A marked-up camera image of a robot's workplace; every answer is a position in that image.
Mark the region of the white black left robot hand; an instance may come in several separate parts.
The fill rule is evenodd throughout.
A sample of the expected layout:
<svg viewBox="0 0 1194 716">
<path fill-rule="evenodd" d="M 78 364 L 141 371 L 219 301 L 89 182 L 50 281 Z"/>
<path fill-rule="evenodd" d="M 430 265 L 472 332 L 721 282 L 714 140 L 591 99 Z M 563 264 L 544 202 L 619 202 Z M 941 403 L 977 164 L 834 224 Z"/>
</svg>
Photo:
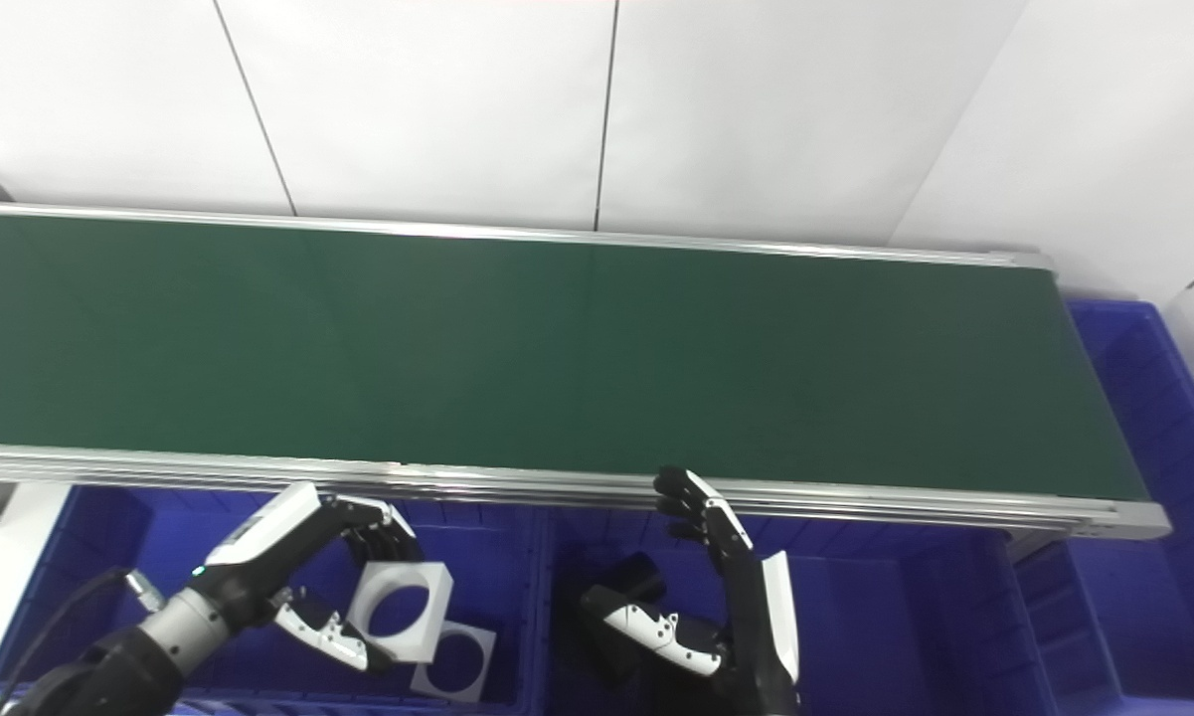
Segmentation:
<svg viewBox="0 0 1194 716">
<path fill-rule="evenodd" d="M 320 495 L 293 483 L 221 541 L 189 580 L 232 634 L 270 623 L 304 646 L 361 672 L 387 672 L 398 659 L 334 609 L 290 588 L 296 572 L 333 541 L 357 567 L 418 563 L 424 553 L 410 521 L 371 498 Z"/>
</svg>

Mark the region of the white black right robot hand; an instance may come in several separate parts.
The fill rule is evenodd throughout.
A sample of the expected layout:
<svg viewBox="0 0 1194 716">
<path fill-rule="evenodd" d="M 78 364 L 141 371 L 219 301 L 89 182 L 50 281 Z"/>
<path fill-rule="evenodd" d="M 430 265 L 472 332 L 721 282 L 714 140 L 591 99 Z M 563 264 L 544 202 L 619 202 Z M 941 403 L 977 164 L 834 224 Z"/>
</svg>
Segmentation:
<svg viewBox="0 0 1194 716">
<path fill-rule="evenodd" d="M 761 557 L 730 500 L 695 471 L 660 467 L 657 511 L 669 531 L 706 548 L 724 586 L 728 621 L 710 629 L 622 591 L 592 585 L 587 616 L 678 669 L 704 679 L 736 715 L 796 715 L 799 622 L 783 550 Z"/>
</svg>

